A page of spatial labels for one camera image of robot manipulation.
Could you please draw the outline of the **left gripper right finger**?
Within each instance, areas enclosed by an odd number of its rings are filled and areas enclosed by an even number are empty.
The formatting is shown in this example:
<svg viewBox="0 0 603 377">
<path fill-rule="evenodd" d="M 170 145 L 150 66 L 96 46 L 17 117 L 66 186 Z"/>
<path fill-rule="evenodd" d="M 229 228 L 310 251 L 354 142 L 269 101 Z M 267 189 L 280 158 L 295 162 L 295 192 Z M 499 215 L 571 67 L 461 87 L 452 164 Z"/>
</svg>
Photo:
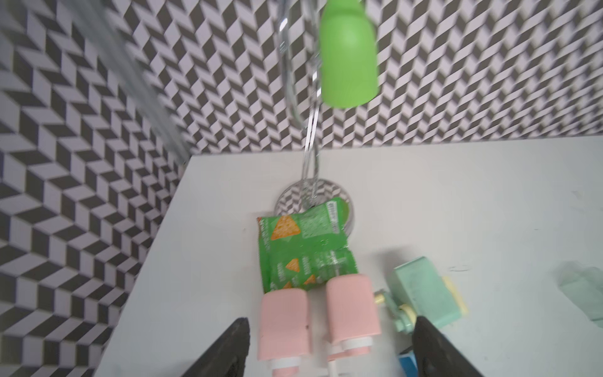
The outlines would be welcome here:
<svg viewBox="0 0 603 377">
<path fill-rule="evenodd" d="M 426 317 L 417 317 L 412 346 L 418 376 L 483 377 Z"/>
</svg>

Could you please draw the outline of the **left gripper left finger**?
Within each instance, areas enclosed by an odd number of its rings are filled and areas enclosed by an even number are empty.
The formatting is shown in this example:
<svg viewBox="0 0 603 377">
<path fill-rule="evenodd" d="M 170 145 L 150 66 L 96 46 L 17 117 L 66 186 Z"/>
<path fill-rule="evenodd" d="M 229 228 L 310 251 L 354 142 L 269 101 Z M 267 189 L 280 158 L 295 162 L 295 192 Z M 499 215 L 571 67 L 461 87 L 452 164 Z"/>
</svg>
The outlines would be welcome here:
<svg viewBox="0 0 603 377">
<path fill-rule="evenodd" d="M 249 321 L 246 317 L 237 318 L 182 377 L 241 377 L 250 344 Z"/>
</svg>

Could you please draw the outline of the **mint green pencil sharpener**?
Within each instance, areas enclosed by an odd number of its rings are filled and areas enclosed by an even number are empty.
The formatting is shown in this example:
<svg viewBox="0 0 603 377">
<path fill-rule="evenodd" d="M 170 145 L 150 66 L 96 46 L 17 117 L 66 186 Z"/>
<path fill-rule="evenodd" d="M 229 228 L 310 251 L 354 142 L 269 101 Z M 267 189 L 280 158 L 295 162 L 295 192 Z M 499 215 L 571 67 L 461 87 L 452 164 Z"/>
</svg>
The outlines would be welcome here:
<svg viewBox="0 0 603 377">
<path fill-rule="evenodd" d="M 386 290 L 375 293 L 375 303 L 388 309 L 398 332 L 413 333 L 419 317 L 443 328 L 468 314 L 455 285 L 426 257 L 394 268 L 386 283 Z"/>
</svg>

